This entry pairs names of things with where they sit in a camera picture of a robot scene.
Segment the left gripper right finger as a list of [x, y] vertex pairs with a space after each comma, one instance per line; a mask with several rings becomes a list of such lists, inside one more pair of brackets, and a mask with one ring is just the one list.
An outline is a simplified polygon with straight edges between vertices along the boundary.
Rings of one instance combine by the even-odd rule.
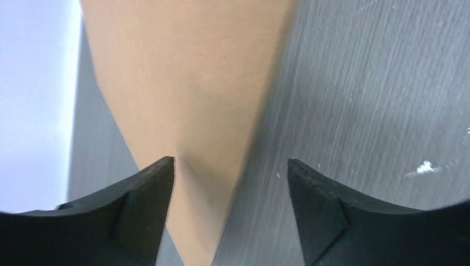
[[469, 201], [423, 211], [373, 198], [288, 161], [306, 265], [468, 265]]

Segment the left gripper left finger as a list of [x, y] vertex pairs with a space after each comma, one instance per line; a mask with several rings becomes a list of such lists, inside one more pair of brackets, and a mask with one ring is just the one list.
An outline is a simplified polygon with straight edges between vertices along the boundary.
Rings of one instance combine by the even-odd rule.
[[1, 264], [155, 265], [174, 161], [165, 156], [52, 211], [1, 213]]

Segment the brown fibreboard backing board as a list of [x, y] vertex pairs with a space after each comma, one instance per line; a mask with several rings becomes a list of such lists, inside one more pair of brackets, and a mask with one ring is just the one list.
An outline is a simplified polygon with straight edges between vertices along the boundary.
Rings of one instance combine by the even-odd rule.
[[297, 1], [81, 1], [95, 75], [139, 168], [175, 158], [166, 227], [210, 265]]

